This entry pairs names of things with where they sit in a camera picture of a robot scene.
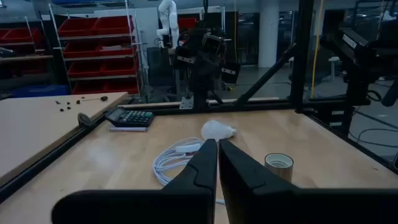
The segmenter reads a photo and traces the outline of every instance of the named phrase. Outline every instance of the wooden tabletop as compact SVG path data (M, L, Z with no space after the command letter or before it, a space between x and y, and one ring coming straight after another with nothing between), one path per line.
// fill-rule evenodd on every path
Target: wooden tabletop
M88 100L104 95L108 96L107 101L82 101L80 105L76 104L77 100L83 100L82 96ZM119 104L126 96L127 93L123 92L0 101L0 185L71 136L78 128L78 113L95 118L106 108Z
M291 110L157 116L146 133L111 133L109 122L100 124L3 202L0 223L48 224L57 200L82 189L161 189L152 170L155 157L181 139L201 138L209 119L237 128L231 141L260 163L273 152L289 155L299 187L398 187L390 170ZM219 181L217 198L223 198ZM216 205L215 216L216 223L228 223L224 205Z

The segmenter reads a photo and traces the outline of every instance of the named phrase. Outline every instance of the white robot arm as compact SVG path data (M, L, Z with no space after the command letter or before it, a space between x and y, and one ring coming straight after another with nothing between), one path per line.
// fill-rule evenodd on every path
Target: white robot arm
M178 30L177 20L177 6L172 0L162 0L158 8L162 28L156 30L156 35L159 37L159 47L164 48L163 35L169 35L169 29L172 30L172 48L178 46L178 37L180 32Z

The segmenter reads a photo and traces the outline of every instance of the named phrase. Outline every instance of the pillar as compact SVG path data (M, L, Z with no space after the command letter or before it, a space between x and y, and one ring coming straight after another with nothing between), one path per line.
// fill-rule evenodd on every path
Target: pillar
M259 67L276 63L278 47L279 0L260 0Z

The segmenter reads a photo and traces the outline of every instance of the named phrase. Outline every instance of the calculator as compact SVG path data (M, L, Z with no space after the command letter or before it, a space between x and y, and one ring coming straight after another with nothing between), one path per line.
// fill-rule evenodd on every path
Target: calculator
M154 116L152 112L124 108L113 108L105 114L105 118L117 128L146 128L149 127Z

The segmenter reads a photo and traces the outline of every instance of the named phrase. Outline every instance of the white cable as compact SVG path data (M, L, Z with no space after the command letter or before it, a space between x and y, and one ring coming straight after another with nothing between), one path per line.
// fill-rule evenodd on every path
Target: white cable
M176 148L179 146L187 146L194 144L203 145L204 140L196 137L189 137L183 140L180 140L170 147L168 147L165 151L160 153L153 163L153 170L157 180L163 185L166 186L173 178L167 177L164 172L170 169L173 169L178 166L185 166L188 164L189 160L193 156L188 156L187 153L184 152L176 152ZM216 199L216 203L225 204L225 201L222 199Z

